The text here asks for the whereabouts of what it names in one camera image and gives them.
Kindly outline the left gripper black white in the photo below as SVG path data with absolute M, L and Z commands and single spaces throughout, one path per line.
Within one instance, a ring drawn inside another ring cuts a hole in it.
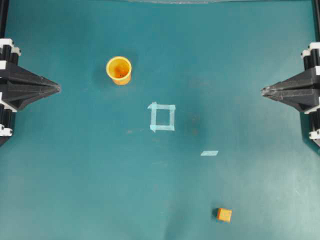
M 17 111 L 61 91 L 59 84 L 19 67 L 20 56 L 21 50 L 11 38 L 0 39 L 0 146 L 14 134 Z

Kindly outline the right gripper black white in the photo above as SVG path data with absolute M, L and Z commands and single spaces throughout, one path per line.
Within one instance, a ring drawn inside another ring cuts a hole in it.
M 307 115 L 308 138 L 320 146 L 320 42 L 311 42 L 301 58 L 305 71 L 262 88 L 261 94 Z

